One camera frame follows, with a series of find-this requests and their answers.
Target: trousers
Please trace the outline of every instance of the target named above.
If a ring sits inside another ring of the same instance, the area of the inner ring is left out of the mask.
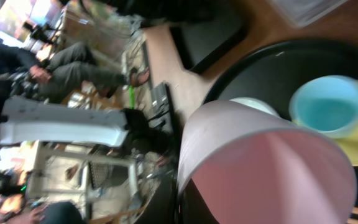
[[[98,67],[90,49],[82,42],[55,54],[46,69],[52,78],[39,86],[39,95],[49,98],[50,103],[61,103],[73,90],[81,89],[83,81],[106,88],[129,83],[125,75]]]

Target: green strip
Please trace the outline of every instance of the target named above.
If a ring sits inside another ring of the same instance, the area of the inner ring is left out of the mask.
[[[135,89],[133,86],[129,87],[129,95],[131,100],[131,109],[135,109]]]

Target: person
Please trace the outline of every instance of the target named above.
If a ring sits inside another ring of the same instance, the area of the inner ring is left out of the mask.
[[[121,85],[141,86],[149,79],[146,69],[129,77],[96,65],[90,49],[82,42],[55,54],[46,67],[28,50],[0,44],[0,75],[28,71],[30,79],[39,84],[38,94],[49,98],[50,103],[61,103],[73,90],[81,89],[89,81],[100,91],[113,90]]]
[[[0,223],[6,224],[86,224],[80,211],[71,202],[37,207],[30,213],[11,216],[0,212]]]

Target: round black tray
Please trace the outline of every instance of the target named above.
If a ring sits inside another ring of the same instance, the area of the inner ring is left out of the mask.
[[[218,78],[204,103],[251,97],[290,119],[288,106],[294,92],[326,75],[358,79],[358,47],[326,39],[288,40],[245,56]]]

